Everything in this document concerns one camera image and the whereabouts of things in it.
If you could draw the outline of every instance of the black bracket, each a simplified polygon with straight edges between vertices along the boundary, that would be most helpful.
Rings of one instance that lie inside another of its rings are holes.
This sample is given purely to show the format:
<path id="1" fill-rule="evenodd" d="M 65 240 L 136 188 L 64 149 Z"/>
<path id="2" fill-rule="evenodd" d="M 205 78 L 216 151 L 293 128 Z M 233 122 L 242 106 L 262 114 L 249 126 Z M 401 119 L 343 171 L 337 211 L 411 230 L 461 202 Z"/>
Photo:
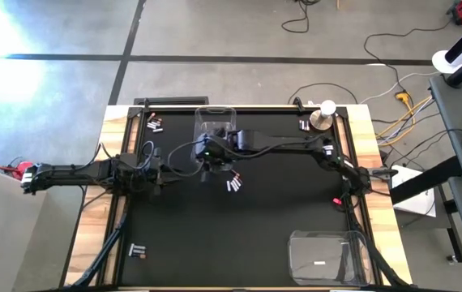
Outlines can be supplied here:
<path id="1" fill-rule="evenodd" d="M 302 104 L 302 99 L 299 97 L 294 97 L 293 105 L 297 105 L 297 111 L 300 114 L 303 114 L 305 112 L 305 107 Z"/>
<path id="2" fill-rule="evenodd" d="M 140 117 L 142 112 L 143 112 L 143 108 L 131 107 L 131 108 L 128 109 L 128 114 L 126 115 L 126 117 L 127 118 Z"/>

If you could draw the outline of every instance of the white cable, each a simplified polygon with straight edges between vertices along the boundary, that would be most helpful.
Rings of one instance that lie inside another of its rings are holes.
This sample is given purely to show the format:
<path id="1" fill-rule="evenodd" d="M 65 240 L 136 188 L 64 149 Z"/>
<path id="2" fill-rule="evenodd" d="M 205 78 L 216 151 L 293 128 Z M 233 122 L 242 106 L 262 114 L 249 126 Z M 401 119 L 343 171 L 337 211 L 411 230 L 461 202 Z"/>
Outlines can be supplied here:
<path id="1" fill-rule="evenodd" d="M 433 73 L 411 73 L 411 74 L 408 74 L 402 78 L 400 78 L 399 82 L 402 82 L 404 80 L 406 80 L 408 77 L 411 77 L 411 76 L 415 76 L 415 75 L 418 75 L 418 76 L 431 76 L 431 75 L 435 75 L 435 74 L 438 74 L 440 72 L 436 71 L 436 72 L 433 72 Z M 371 99 L 374 99 L 374 98 L 379 98 L 379 97 L 383 97 L 385 95 L 387 95 L 389 92 L 391 92 L 398 84 L 399 82 L 396 82 L 395 85 L 393 85 L 391 88 L 389 88 L 389 90 L 387 90 L 386 92 L 383 92 L 379 95 L 376 95 L 376 96 L 373 96 L 373 97 L 367 97 L 365 98 L 363 101 L 359 102 L 359 104 L 363 104 Z"/>
<path id="2" fill-rule="evenodd" d="M 423 105 L 411 116 L 411 118 L 415 118 L 415 116 L 416 116 L 418 113 L 420 113 L 420 112 L 422 111 L 422 109 L 426 107 L 426 105 L 427 105 L 428 103 L 430 103 L 430 102 L 432 102 L 432 101 L 433 101 L 433 99 L 431 98 L 429 101 L 427 101 L 425 104 L 423 104 Z M 405 122 L 402 124 L 402 126 L 400 126 L 400 128 L 399 128 L 397 131 L 394 131 L 393 134 L 389 135 L 384 141 L 380 142 L 379 145 L 380 145 L 380 144 L 385 144 L 389 139 L 393 138 L 394 136 L 399 135 L 399 131 L 400 131 L 400 129 L 402 129 L 402 128 L 404 127 L 404 124 L 405 124 Z"/>

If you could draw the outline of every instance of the table leg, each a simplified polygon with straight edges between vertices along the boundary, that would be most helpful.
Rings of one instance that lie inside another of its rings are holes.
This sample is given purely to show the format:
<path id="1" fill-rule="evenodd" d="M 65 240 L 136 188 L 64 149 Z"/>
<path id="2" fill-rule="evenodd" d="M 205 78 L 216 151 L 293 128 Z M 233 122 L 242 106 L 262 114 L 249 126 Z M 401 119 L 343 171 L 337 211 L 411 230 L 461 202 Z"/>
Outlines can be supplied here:
<path id="1" fill-rule="evenodd" d="M 398 204 L 416 194 L 420 194 L 423 191 L 438 186 L 440 183 L 446 182 L 450 177 L 461 175 L 462 169 L 458 158 L 456 156 L 451 157 L 432 169 L 424 171 L 417 177 L 401 183 L 398 187 L 392 188 L 390 190 L 391 201 L 393 204 Z"/>

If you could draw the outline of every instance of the yellow cable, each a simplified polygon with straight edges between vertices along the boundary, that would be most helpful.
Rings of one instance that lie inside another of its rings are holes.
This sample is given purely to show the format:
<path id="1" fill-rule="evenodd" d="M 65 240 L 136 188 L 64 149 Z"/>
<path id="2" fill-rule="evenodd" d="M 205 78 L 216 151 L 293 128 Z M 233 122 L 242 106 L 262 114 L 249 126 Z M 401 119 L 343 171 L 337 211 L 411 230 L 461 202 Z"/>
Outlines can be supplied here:
<path id="1" fill-rule="evenodd" d="M 414 113 L 413 113 L 413 110 L 411 109 L 411 107 L 409 106 L 409 103 L 406 101 L 405 102 L 406 106 L 408 107 L 409 109 L 409 113 L 411 113 L 413 115 L 413 123 L 411 124 L 411 127 L 405 131 L 404 133 L 402 133 L 402 135 L 396 137 L 394 140 L 390 141 L 390 142 L 387 142 L 387 143 L 384 143 L 384 144 L 380 144 L 379 147 L 382 147 L 382 146 L 389 146 L 391 144 L 394 144 L 396 143 L 398 140 L 404 138 L 404 136 L 406 136 L 407 134 L 409 134 L 409 132 L 415 127 L 415 117 L 414 117 Z"/>
<path id="2" fill-rule="evenodd" d="M 417 103 L 412 109 L 410 109 L 407 113 L 405 113 L 402 117 L 400 117 L 396 122 L 392 123 L 389 127 L 386 128 L 386 130 L 380 132 L 377 134 L 376 138 L 380 138 L 384 133 L 387 131 L 390 131 L 393 127 L 395 127 L 399 122 L 401 122 L 403 119 L 405 119 L 410 113 L 412 113 L 417 107 L 423 105 L 427 101 L 430 101 L 432 97 L 427 97 L 426 99 L 420 101 Z"/>

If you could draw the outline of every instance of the table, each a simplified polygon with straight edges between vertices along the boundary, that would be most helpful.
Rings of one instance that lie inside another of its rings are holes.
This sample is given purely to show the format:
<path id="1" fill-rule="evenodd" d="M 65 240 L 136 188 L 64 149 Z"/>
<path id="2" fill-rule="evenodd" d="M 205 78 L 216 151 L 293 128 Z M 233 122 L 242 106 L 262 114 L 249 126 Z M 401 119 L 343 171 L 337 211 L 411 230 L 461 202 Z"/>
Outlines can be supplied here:
<path id="1" fill-rule="evenodd" d="M 248 107 L 261 107 L 265 105 L 248 105 Z M 290 107 L 295 105 L 269 105 L 268 107 Z M 100 135 L 100 142 L 104 143 L 110 153 L 119 153 L 122 149 L 122 140 L 126 126 L 126 116 L 128 105 L 108 106 L 105 112 L 103 127 Z M 366 168 L 380 167 L 382 162 L 379 156 L 379 149 L 374 137 L 374 130 L 371 124 L 370 113 L 366 105 L 348 105 L 349 126 L 353 136 L 353 146 L 357 154 L 357 162 L 360 166 Z M 135 140 L 137 123 L 132 124 L 130 141 Z M 345 132 L 340 130 L 341 138 L 345 137 Z M 129 143 L 127 152 L 133 151 L 133 143 Z M 105 159 L 104 154 L 100 154 L 97 159 Z M 388 193 L 387 185 L 380 182 L 374 182 L 372 187 L 376 191 Z M 87 198 L 96 196 L 101 192 L 96 187 L 89 187 Z M 105 195 L 82 212 L 79 219 L 79 225 L 76 232 L 74 246 L 71 252 L 65 283 L 74 282 L 90 265 L 92 259 L 100 250 L 105 238 L 105 227 L 109 220 L 109 207 L 114 203 L 111 195 Z M 404 248 L 400 240 L 400 232 L 396 222 L 395 214 L 391 204 L 391 199 L 386 195 L 371 193 L 366 195 L 366 204 L 370 216 L 372 233 L 377 248 L 381 251 L 386 261 L 405 281 L 411 282 L 407 260 L 405 258 Z M 356 210 L 357 218 L 361 219 L 360 210 Z M 113 280 L 113 262 L 116 255 L 117 247 L 114 247 L 106 265 L 104 283 L 110 283 Z"/>
<path id="2" fill-rule="evenodd" d="M 435 167 L 425 171 L 421 175 L 400 184 L 390 190 L 391 199 L 394 204 L 413 197 L 414 195 L 436 187 L 450 178 L 462 177 L 462 84 L 458 88 L 449 86 L 443 76 L 435 76 L 430 79 L 431 95 L 437 101 L 438 109 L 442 115 L 442 120 L 448 130 L 449 139 L 455 151 L 455 156 L 440 162 Z M 462 185 L 462 180 L 449 180 L 451 186 Z M 443 205 L 447 213 L 460 210 L 462 216 L 462 193 L 453 192 L 455 199 L 443 199 Z M 456 261 L 462 262 L 462 246 L 459 236 L 454 226 L 454 222 L 448 214 L 451 228 L 448 229 L 449 238 L 454 248 Z"/>

